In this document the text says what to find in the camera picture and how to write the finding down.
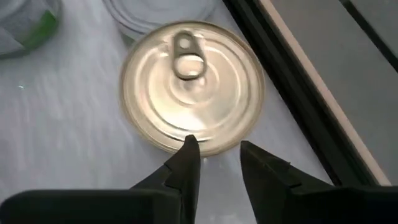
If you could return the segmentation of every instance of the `white surface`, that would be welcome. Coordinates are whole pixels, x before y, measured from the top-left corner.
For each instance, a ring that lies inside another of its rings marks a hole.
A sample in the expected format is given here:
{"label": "white surface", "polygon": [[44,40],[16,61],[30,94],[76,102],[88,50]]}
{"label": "white surface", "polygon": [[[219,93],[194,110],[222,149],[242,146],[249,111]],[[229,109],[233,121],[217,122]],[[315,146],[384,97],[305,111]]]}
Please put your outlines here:
{"label": "white surface", "polygon": [[[240,34],[221,0],[212,21]],[[67,0],[58,32],[0,61],[0,201],[27,189],[128,189],[170,154],[141,140],[119,108],[127,49],[101,1]],[[246,139],[329,182],[272,82]],[[197,223],[255,223],[239,149],[203,160]]]}

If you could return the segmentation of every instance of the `can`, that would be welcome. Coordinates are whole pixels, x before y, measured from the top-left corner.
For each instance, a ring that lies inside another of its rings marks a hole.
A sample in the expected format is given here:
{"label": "can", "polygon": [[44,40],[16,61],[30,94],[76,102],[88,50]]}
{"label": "can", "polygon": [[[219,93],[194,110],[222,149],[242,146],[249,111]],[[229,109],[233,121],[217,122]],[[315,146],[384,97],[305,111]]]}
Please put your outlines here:
{"label": "can", "polygon": [[0,58],[28,52],[58,26],[60,0],[0,0]]}
{"label": "can", "polygon": [[205,21],[215,0],[103,0],[120,32],[138,40],[148,32],[176,21]]}
{"label": "can", "polygon": [[202,156],[237,145],[257,121],[264,92],[264,70],[248,44],[206,22],[154,30],[134,44],[121,72],[129,121],[171,153],[190,134]]}

